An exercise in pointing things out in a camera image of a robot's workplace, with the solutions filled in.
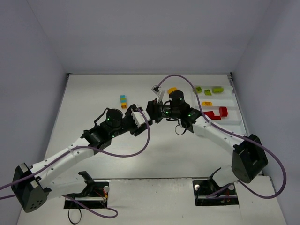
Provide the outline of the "red rounded lego brick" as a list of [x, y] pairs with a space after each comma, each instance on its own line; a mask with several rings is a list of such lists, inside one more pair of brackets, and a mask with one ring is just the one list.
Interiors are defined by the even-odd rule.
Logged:
[[220, 117], [227, 117], [228, 116], [228, 109], [225, 106], [219, 107], [219, 114]]

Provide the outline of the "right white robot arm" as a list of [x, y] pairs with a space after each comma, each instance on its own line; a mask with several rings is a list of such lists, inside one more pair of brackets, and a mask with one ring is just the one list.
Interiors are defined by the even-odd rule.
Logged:
[[264, 150], [259, 147], [261, 142], [257, 136], [250, 135], [247, 142], [235, 137], [232, 132], [227, 134], [220, 131], [211, 121], [206, 120], [203, 112], [186, 103], [180, 90], [173, 91], [169, 98], [168, 103], [159, 102], [157, 99], [149, 101], [146, 108], [148, 115], [156, 123], [163, 118], [176, 120], [184, 129], [211, 140], [232, 157], [230, 165], [218, 168], [209, 176], [219, 187], [237, 181], [248, 184], [268, 164]]

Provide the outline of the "small green lego brick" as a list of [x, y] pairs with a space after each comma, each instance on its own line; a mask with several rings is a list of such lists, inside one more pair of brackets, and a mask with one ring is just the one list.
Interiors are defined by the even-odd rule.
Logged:
[[205, 94], [206, 96], [211, 96], [211, 95], [212, 95], [212, 94], [211, 94], [211, 91], [210, 91], [209, 89], [204, 90], [204, 94]]

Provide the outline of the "yellow lego brick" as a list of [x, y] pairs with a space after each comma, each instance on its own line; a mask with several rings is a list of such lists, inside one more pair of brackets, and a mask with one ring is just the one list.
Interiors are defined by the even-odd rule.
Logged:
[[202, 102], [202, 106], [212, 106], [212, 103], [209, 101]]

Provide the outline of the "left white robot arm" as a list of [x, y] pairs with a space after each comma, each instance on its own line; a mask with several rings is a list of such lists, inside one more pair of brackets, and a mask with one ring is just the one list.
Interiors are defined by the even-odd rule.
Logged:
[[89, 196], [96, 183], [87, 171], [66, 178], [62, 174], [79, 162], [103, 153], [113, 138], [126, 132], [138, 136], [152, 125], [147, 111], [136, 105], [131, 105], [125, 113], [106, 108], [103, 115], [106, 116], [103, 122], [96, 118], [91, 129], [84, 130], [81, 137], [59, 153], [31, 166], [22, 163], [16, 167], [11, 188], [26, 213], [62, 195]]

